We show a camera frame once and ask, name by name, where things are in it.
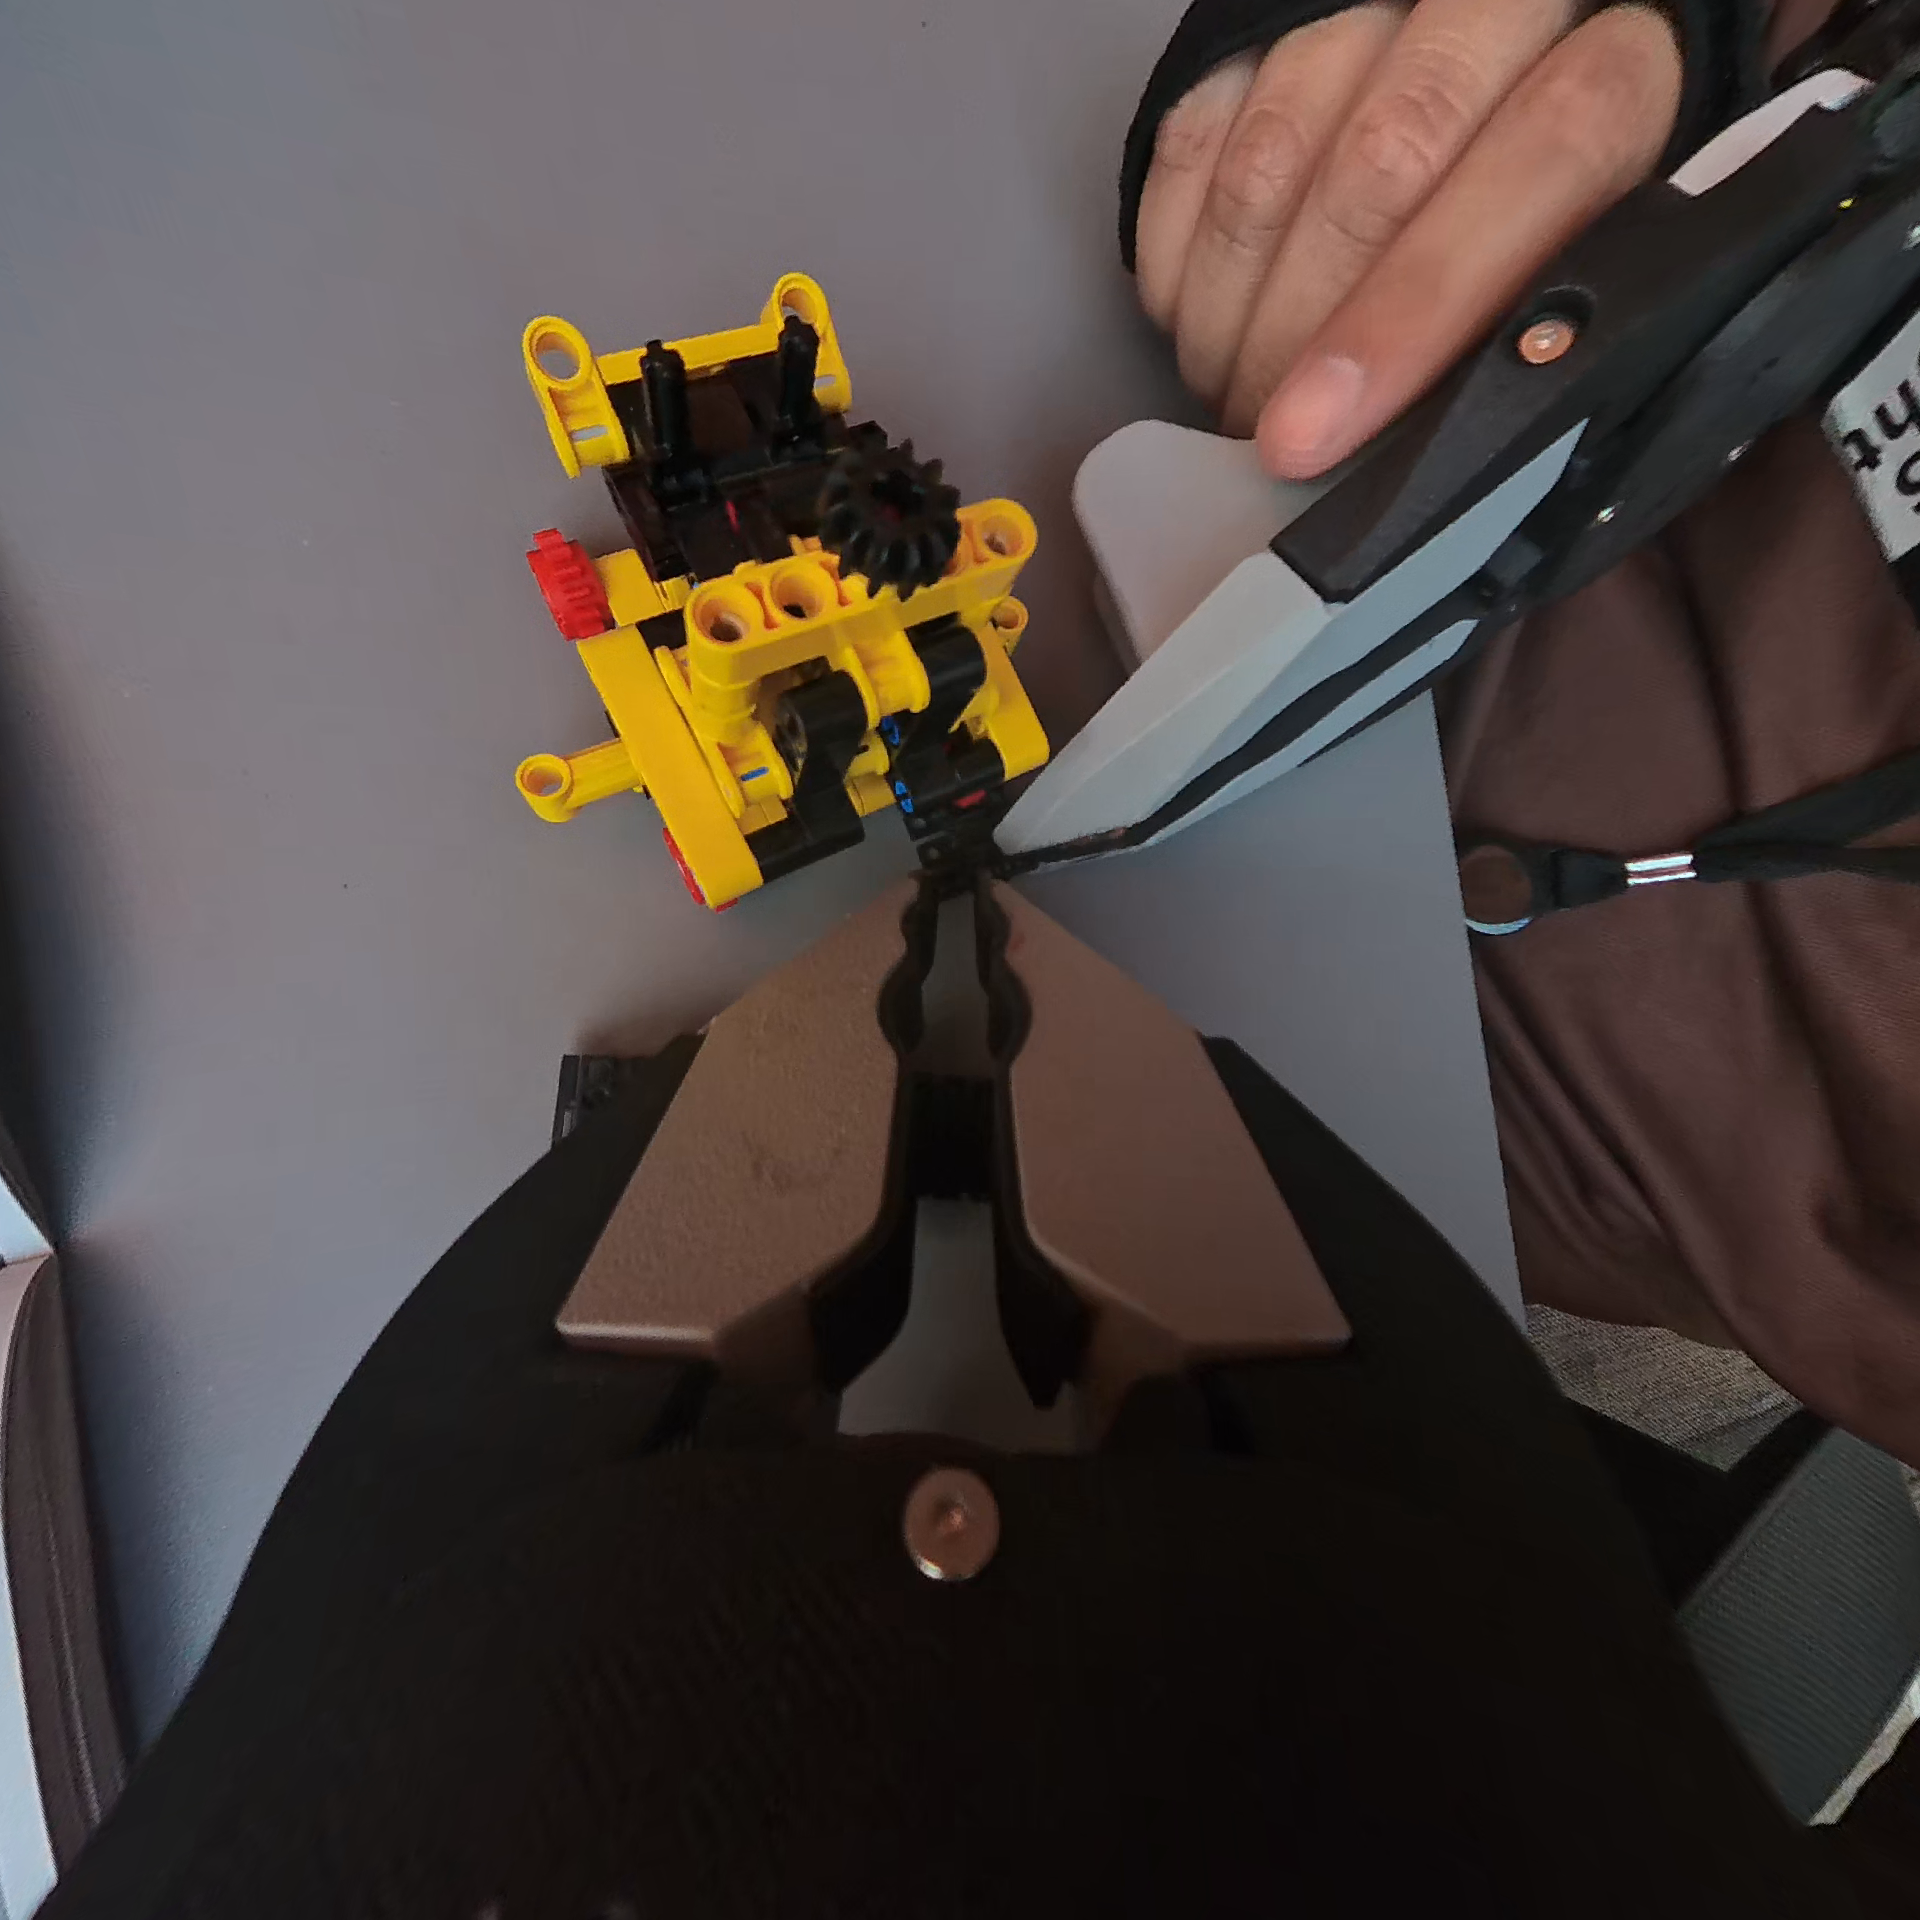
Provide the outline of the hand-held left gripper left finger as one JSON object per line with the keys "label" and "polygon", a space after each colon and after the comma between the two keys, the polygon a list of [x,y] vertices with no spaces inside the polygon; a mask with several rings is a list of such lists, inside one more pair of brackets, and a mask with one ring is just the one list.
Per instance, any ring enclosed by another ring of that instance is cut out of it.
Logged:
{"label": "hand-held left gripper left finger", "polygon": [[908,965],[898,880],[709,1022],[558,1314],[572,1348],[828,1386],[813,1304],[879,1244],[896,1195]]}

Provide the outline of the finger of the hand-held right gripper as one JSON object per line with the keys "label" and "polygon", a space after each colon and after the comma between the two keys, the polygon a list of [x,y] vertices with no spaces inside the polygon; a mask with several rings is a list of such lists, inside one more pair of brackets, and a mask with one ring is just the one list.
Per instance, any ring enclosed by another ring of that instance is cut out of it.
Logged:
{"label": "finger of the hand-held right gripper", "polygon": [[1034,848],[1026,867],[1061,869],[1168,842],[1416,699],[1467,656],[1478,630],[1478,616],[1442,622],[1440,614],[1421,614],[1405,636],[1379,645],[1287,703],[1142,821]]}
{"label": "finger of the hand-held right gripper", "polygon": [[1132,675],[1007,806],[1010,858],[1147,826],[1268,720],[1466,586],[1560,480],[1579,427],[1472,502],[1379,582],[1324,598],[1274,549],[1332,483],[1284,485],[1251,440],[1135,420],[1071,483]]}

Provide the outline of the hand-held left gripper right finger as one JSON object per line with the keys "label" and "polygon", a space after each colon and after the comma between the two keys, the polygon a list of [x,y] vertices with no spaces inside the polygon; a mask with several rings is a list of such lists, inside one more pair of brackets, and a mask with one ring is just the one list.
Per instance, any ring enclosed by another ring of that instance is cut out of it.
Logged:
{"label": "hand-held left gripper right finger", "polygon": [[980,884],[996,1308],[1047,1408],[1342,1352],[1354,1327],[1188,1022]]}

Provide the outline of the yellow lego bulldozer model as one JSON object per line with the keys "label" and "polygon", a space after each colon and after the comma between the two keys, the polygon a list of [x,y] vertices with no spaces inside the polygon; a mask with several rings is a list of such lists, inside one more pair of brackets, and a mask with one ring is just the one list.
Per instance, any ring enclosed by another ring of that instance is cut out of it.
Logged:
{"label": "yellow lego bulldozer model", "polygon": [[528,550],[611,730],[519,764],[532,813],[647,797],[714,911],[882,812],[926,863],[979,859],[1052,755],[1016,675],[1038,525],[855,420],[822,286],[788,271],[749,324],[627,352],[536,318],[520,363],[563,468],[599,472],[629,535]]}

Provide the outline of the lego instruction booklet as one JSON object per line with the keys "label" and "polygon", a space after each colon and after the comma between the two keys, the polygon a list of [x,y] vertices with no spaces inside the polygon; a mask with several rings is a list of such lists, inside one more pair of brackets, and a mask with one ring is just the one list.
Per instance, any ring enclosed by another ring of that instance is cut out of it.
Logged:
{"label": "lego instruction booklet", "polygon": [[5,1918],[35,1916],[125,1775],[63,1275],[2,1134]]}

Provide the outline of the person's right hand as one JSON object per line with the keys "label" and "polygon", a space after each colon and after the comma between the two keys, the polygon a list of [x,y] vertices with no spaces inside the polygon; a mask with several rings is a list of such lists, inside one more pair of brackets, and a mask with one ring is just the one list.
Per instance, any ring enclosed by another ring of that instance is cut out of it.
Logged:
{"label": "person's right hand", "polygon": [[1141,307],[1224,435],[1314,478],[1653,173],[1680,100],[1678,38],[1646,7],[1307,23],[1168,112],[1135,218]]}

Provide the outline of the grey metal panel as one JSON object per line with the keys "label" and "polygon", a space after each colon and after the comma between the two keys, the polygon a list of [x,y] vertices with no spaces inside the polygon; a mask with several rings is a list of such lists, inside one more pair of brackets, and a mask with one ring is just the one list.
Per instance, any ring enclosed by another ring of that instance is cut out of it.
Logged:
{"label": "grey metal panel", "polygon": [[1678,1619],[1788,1814],[1832,1823],[1915,1730],[1918,1517],[1904,1468],[1821,1431]]}

